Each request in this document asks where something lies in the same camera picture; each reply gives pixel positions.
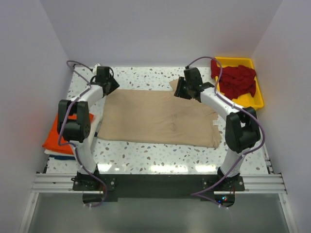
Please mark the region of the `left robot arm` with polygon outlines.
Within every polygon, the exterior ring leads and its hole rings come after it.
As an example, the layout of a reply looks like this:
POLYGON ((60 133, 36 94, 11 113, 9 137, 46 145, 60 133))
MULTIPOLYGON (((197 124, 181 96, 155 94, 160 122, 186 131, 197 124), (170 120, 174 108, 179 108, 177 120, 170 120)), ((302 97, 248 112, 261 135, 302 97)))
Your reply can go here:
POLYGON ((86 175, 84 186, 89 190, 96 190, 100 187, 101 179, 96 176, 98 167, 88 141, 91 133, 89 108, 120 85, 114 79, 111 67, 95 66, 92 71, 93 77, 86 82, 85 90, 74 98, 59 101, 57 132, 58 145, 69 145, 79 164, 78 175, 86 175))

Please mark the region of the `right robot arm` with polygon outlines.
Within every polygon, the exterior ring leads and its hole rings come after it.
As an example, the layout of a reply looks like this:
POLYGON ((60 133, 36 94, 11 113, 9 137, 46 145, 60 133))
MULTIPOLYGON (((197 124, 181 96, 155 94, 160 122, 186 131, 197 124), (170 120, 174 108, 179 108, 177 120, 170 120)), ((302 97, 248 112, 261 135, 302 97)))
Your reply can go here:
POLYGON ((256 143, 261 140, 263 133, 260 132, 256 110, 236 105, 221 95, 213 84, 204 83, 196 67, 185 67, 184 77, 178 79, 174 95, 188 100, 195 99, 211 107, 225 120, 228 150, 224 162, 218 168, 216 184, 219 189, 227 191, 233 186, 233 179, 239 176, 244 157, 259 149, 256 143))

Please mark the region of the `beige t shirt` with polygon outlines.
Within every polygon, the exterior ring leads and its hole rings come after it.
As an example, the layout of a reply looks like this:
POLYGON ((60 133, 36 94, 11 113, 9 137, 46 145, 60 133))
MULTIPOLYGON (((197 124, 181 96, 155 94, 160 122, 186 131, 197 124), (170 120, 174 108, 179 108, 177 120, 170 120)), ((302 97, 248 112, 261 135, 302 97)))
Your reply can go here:
POLYGON ((102 140, 217 148, 221 134, 209 106, 171 91, 117 89, 105 98, 98 137, 102 140))

